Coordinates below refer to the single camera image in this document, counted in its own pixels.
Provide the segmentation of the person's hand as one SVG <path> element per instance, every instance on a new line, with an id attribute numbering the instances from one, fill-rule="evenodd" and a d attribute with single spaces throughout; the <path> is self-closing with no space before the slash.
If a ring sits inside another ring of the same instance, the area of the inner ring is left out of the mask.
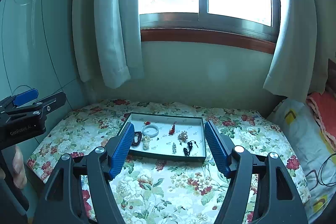
<path id="1" fill-rule="evenodd" d="M 13 145 L 3 151 L 5 153 L 4 159 L 11 172 L 12 181 L 16 188 L 22 190 L 27 184 L 27 176 L 23 155 L 17 145 Z"/>

